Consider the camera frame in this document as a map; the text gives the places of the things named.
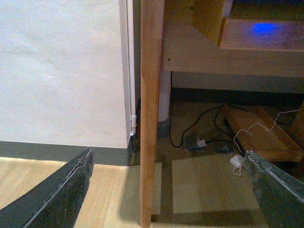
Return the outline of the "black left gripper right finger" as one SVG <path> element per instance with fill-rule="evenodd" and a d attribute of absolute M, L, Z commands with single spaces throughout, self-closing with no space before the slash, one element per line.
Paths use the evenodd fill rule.
<path fill-rule="evenodd" d="M 304 226 L 304 183 L 247 151 L 245 168 L 264 218 L 270 228 Z"/>

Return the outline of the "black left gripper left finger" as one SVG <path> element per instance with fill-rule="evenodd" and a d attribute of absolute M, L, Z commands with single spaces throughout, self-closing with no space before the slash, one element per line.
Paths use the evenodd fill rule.
<path fill-rule="evenodd" d="M 87 148 L 0 211 L 2 228 L 72 228 L 94 168 Z"/>

